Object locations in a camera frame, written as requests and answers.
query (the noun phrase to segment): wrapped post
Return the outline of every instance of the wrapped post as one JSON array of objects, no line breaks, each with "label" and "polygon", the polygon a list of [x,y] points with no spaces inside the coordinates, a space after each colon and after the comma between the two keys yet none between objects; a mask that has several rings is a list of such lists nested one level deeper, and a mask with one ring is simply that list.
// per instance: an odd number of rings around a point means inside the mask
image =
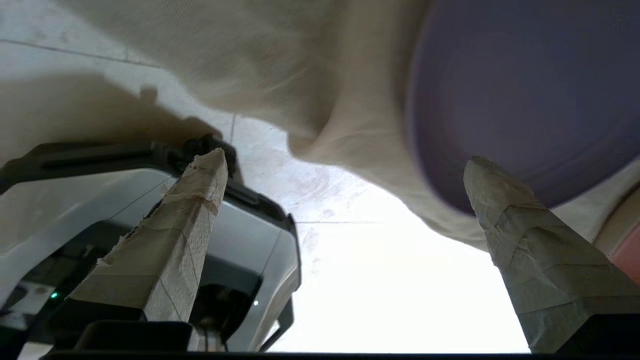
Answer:
[{"label": "wrapped post", "polygon": [[188,321],[226,186],[224,152],[196,156],[147,218],[98,262],[67,302],[139,309],[148,321]]},{"label": "wrapped post", "polygon": [[498,165],[464,183],[532,352],[637,353],[638,285]]}]

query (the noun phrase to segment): pink object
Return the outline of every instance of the pink object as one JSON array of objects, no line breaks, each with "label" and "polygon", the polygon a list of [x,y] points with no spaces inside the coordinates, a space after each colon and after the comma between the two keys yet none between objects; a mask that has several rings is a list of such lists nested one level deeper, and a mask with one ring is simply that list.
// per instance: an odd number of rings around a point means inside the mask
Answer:
[{"label": "pink object", "polygon": [[640,221],[609,256],[609,260],[640,285]]}]

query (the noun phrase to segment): gray machine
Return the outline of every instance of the gray machine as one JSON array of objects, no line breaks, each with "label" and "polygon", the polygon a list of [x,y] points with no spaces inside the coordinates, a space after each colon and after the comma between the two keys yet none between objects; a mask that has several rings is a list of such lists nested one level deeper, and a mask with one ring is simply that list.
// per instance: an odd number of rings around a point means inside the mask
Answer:
[{"label": "gray machine", "polygon": [[47,144],[4,166],[3,345],[51,342],[44,323],[56,302],[149,213],[194,155],[215,147],[225,149],[229,179],[189,322],[214,326],[230,352],[269,348],[293,323],[291,295],[301,282],[295,224],[234,180],[233,148],[210,136],[183,149]]}]

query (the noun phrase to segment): purple bowl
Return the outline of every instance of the purple bowl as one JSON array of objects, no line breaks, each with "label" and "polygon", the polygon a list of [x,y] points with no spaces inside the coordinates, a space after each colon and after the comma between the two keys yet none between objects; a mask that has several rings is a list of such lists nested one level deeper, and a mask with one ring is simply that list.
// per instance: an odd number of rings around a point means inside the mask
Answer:
[{"label": "purple bowl", "polygon": [[462,212],[471,156],[551,208],[640,152],[640,1],[434,1],[414,56],[413,156]]}]

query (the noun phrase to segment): beige fabric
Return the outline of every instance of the beige fabric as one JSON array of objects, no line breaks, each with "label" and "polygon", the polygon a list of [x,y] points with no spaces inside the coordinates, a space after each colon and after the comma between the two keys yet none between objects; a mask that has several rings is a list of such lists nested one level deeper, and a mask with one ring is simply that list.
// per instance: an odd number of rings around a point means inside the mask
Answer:
[{"label": "beige fabric", "polygon": [[[423,0],[59,0],[175,73],[212,108],[272,122],[295,156],[344,168],[402,199],[435,231],[486,250],[474,217],[413,165],[404,93]],[[554,212],[592,240],[640,165]]]}]

